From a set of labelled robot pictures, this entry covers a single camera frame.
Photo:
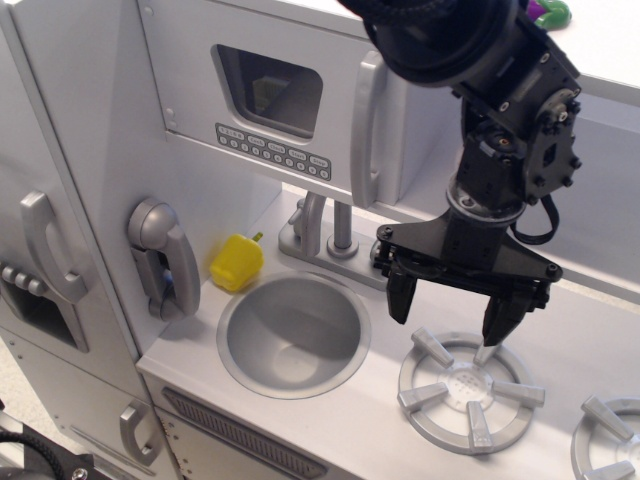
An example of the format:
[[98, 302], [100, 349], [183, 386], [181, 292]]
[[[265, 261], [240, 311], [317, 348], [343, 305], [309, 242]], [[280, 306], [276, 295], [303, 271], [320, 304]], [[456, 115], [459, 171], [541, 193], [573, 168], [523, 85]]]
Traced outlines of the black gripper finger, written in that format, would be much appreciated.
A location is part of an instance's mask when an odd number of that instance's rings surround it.
[[502, 343], [520, 324], [525, 315], [525, 303], [516, 297], [491, 297], [485, 310], [482, 335], [485, 346]]
[[399, 324], [407, 322], [417, 286], [414, 276], [392, 270], [387, 283], [389, 315]]

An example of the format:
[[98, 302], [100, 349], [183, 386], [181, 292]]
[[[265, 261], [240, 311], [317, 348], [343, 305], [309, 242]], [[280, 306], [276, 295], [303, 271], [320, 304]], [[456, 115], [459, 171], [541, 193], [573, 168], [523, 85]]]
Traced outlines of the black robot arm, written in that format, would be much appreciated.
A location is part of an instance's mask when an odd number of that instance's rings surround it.
[[404, 323], [421, 280], [488, 297], [482, 335], [504, 341], [544, 308], [561, 268], [534, 252], [550, 233], [518, 231], [541, 205], [559, 224], [553, 193], [572, 184], [580, 110], [578, 70], [528, 14], [524, 1], [350, 1], [385, 64], [462, 101], [463, 153], [448, 210], [378, 229], [374, 264], [390, 316]]

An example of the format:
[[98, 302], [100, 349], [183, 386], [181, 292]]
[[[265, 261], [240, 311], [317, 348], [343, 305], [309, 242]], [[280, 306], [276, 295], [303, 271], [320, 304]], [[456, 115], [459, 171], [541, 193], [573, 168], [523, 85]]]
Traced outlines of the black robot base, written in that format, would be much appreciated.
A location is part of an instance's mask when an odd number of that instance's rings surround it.
[[2, 479], [100, 479], [91, 455], [78, 455], [15, 420], [1, 402]]

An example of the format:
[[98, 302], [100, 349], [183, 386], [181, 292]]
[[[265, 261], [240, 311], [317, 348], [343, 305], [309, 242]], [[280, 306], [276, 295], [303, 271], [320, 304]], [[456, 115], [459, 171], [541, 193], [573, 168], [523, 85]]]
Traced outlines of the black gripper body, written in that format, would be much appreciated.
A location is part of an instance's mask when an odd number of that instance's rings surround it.
[[519, 298], [525, 311], [543, 308], [563, 269], [513, 239], [506, 226], [473, 222], [449, 209], [423, 222], [378, 228], [374, 266], [489, 298]]

